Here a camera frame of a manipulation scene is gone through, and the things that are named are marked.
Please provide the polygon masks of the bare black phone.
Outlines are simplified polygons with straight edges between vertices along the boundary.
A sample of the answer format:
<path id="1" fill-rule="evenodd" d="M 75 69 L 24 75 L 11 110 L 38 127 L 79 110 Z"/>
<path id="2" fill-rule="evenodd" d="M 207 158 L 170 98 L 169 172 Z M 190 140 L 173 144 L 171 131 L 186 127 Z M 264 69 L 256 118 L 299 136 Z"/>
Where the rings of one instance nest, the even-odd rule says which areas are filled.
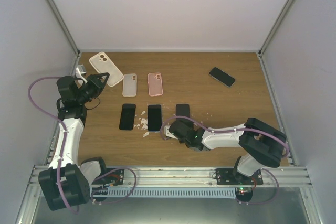
<path id="1" fill-rule="evenodd" d="M 227 87 L 231 87 L 236 81 L 235 78 L 225 73 L 218 67 L 212 68 L 209 75 Z"/>

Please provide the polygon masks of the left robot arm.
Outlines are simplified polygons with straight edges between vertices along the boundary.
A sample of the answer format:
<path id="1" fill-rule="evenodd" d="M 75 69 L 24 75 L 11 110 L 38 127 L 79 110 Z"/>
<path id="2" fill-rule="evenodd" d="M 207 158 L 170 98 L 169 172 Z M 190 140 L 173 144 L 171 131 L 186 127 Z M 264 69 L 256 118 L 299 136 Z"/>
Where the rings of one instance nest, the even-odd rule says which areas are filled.
<path id="1" fill-rule="evenodd" d="M 103 184 L 108 171 L 101 157 L 78 164 L 78 150 L 87 111 L 86 103 L 98 98 L 109 73 L 91 74 L 77 85 L 78 77 L 57 79 L 59 135 L 52 161 L 39 173 L 38 181 L 50 210 L 78 207 L 89 201 L 90 185 Z"/>

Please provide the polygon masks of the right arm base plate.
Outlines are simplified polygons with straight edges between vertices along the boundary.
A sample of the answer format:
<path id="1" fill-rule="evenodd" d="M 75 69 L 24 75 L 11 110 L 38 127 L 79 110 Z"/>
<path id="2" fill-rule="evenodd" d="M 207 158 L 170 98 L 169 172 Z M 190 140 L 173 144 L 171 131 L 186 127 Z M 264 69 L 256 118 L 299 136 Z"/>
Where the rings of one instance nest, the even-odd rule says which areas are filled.
<path id="1" fill-rule="evenodd" d="M 248 177 L 240 174 L 234 168 L 217 168 L 215 169 L 214 178 L 216 179 L 217 185 L 262 185 L 263 178 L 261 175 L 261 170 L 257 170 L 252 176 Z"/>

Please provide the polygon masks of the cream cased phone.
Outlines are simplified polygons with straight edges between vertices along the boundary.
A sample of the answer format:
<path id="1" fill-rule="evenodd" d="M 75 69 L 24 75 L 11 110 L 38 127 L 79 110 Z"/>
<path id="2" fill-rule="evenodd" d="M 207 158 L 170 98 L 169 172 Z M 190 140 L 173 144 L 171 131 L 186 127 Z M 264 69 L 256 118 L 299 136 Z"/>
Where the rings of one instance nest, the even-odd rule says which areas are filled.
<path id="1" fill-rule="evenodd" d="M 113 63 L 113 61 L 105 52 L 99 52 L 92 56 L 89 59 L 89 63 L 96 70 L 96 72 L 109 74 L 107 85 L 110 87 L 116 86 L 124 78 L 124 74 L 119 70 L 119 68 Z"/>

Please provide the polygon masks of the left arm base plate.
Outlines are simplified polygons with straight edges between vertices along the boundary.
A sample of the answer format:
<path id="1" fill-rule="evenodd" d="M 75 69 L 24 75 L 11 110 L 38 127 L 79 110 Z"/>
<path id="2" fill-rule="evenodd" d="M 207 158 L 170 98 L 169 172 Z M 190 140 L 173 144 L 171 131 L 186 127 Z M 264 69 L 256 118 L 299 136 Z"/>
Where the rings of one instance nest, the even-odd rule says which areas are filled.
<path id="1" fill-rule="evenodd" d="M 100 185 L 100 186 L 105 186 L 105 187 L 122 185 L 123 176 L 124 176 L 124 169 L 117 170 L 99 180 L 93 181 L 92 185 L 95 185 L 95 186 Z"/>

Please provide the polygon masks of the blue phone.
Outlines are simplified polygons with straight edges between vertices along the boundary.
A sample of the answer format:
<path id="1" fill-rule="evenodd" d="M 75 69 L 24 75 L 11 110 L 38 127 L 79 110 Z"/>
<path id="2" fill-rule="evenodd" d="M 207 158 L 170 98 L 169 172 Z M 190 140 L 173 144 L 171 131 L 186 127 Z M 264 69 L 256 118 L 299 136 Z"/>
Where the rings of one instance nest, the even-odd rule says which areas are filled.
<path id="1" fill-rule="evenodd" d="M 148 130 L 158 132 L 162 126 L 162 108 L 159 104 L 148 106 Z"/>

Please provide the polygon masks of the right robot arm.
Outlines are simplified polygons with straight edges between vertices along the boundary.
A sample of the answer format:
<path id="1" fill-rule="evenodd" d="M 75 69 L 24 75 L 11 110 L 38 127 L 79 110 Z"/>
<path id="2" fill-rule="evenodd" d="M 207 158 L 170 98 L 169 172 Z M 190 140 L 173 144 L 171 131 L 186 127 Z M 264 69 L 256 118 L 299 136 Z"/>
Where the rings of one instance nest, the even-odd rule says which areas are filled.
<path id="1" fill-rule="evenodd" d="M 263 167 L 278 168 L 281 160 L 289 154 L 286 135 L 256 118 L 221 129 L 205 127 L 186 116 L 174 116 L 173 119 L 172 124 L 165 122 L 161 126 L 163 139 L 175 138 L 197 151 L 225 147 L 244 149 L 246 155 L 240 156 L 229 172 L 229 176 L 240 185 L 247 183 Z"/>

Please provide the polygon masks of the purple phone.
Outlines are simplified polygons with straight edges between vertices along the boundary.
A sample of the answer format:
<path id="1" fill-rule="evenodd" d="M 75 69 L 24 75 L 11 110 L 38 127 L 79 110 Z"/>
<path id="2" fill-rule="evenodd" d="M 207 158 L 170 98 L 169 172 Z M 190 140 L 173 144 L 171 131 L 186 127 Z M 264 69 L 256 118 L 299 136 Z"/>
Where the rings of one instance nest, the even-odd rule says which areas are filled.
<path id="1" fill-rule="evenodd" d="M 175 107 L 176 116 L 178 120 L 182 120 L 190 117 L 190 106 L 189 104 L 177 104 Z"/>

